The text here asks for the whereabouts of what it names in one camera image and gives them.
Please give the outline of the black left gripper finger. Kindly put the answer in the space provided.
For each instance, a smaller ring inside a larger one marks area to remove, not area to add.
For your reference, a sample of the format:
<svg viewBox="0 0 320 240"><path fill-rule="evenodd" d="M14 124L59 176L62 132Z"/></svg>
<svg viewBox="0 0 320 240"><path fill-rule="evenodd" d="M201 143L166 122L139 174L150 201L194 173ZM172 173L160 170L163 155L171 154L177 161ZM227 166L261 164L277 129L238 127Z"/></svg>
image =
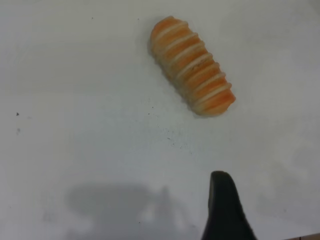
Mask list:
<svg viewBox="0 0 320 240"><path fill-rule="evenodd" d="M208 218L203 240L255 240L244 213L240 197L232 177L225 171L213 171L210 175Z"/></svg>

